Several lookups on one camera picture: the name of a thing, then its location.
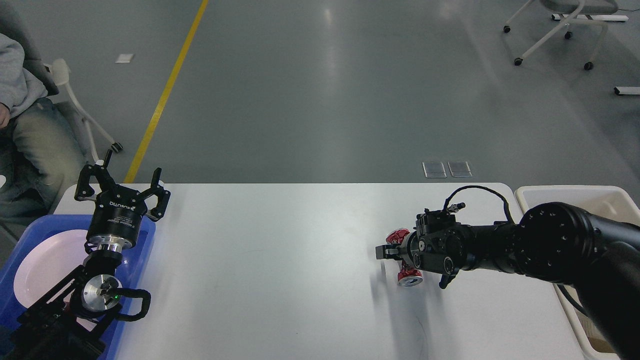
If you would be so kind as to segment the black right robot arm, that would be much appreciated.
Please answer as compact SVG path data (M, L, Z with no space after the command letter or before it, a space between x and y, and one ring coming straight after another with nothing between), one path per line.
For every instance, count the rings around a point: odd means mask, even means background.
M439 274L446 289L460 271L486 269L573 287L590 317L622 360L639 358L639 226L604 218L565 202L528 209L515 222L505 196L504 221L468 225L466 205L450 195L440 209L416 216L375 248L378 260L400 262L398 282L418 285L419 272Z

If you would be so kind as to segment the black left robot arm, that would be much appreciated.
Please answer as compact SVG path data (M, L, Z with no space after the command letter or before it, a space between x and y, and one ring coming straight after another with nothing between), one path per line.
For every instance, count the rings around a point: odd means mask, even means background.
M143 218L156 223L165 216L170 191L160 167L144 191L117 184L108 171L111 156L108 150L78 176L74 199L94 203L85 260L17 317L5 359L96 360L106 350L102 336L112 322L147 316L150 292L124 287L115 274L123 251L137 245Z

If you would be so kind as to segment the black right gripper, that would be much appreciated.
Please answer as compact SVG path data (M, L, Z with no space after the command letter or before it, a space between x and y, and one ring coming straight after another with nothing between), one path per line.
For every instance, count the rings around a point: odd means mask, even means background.
M387 243L375 247L377 260L402 261L413 268L433 273L457 273L447 237L457 225L454 214L446 210L425 210L416 215L414 231L399 244Z

